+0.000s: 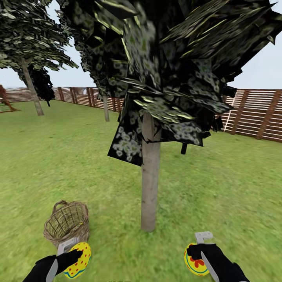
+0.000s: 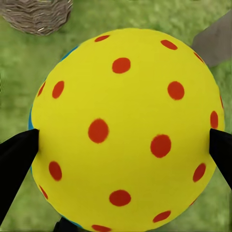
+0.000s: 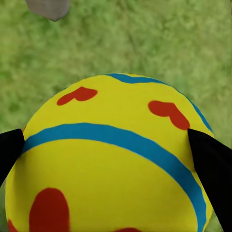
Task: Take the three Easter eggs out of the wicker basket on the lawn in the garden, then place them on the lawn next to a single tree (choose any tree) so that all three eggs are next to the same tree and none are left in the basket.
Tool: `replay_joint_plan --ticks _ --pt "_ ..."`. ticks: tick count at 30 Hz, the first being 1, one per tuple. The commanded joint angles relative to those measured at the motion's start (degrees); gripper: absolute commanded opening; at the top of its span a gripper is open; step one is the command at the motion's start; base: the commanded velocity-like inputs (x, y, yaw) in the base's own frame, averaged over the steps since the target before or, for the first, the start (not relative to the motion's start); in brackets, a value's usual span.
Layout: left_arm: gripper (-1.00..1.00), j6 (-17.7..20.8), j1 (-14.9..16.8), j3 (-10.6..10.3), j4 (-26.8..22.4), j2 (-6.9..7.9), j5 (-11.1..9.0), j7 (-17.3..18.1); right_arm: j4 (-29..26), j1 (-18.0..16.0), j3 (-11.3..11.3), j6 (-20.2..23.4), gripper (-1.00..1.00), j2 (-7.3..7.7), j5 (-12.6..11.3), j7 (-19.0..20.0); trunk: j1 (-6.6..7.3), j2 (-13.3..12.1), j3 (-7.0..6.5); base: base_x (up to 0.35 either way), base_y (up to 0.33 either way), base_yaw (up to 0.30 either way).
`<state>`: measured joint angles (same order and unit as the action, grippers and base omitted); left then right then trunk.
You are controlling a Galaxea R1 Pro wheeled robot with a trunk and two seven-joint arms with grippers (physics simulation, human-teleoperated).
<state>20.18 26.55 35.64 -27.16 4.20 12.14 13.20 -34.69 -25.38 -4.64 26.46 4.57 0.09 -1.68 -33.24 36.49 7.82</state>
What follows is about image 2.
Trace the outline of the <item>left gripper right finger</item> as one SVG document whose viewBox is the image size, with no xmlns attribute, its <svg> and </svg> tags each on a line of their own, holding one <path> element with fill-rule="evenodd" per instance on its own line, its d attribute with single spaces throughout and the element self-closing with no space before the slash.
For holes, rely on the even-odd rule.
<svg viewBox="0 0 232 232">
<path fill-rule="evenodd" d="M 232 189 L 232 134 L 211 129 L 209 153 Z"/>
</svg>

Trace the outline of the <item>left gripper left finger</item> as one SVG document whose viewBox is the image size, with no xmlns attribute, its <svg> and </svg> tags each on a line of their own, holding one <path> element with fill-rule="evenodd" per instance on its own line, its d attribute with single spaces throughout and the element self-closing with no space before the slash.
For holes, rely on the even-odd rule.
<svg viewBox="0 0 232 232">
<path fill-rule="evenodd" d="M 0 226 L 37 153 L 37 129 L 19 133 L 0 144 Z"/>
</svg>

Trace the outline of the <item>wicker basket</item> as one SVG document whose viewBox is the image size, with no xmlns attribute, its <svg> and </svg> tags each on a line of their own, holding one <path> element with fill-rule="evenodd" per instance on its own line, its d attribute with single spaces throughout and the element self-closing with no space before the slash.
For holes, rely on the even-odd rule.
<svg viewBox="0 0 232 232">
<path fill-rule="evenodd" d="M 38 36 L 55 33 L 73 11 L 73 0 L 0 0 L 0 15 L 11 27 Z"/>
</svg>

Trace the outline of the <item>easter egg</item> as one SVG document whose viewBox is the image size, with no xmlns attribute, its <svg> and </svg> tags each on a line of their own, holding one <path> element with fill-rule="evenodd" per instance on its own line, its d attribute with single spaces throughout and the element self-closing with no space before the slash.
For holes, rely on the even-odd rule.
<svg viewBox="0 0 232 232">
<path fill-rule="evenodd" d="M 70 51 L 41 85 L 30 169 L 76 226 L 146 232 L 203 192 L 217 167 L 210 130 L 224 124 L 218 86 L 195 51 L 157 30 L 113 30 Z"/>
</svg>

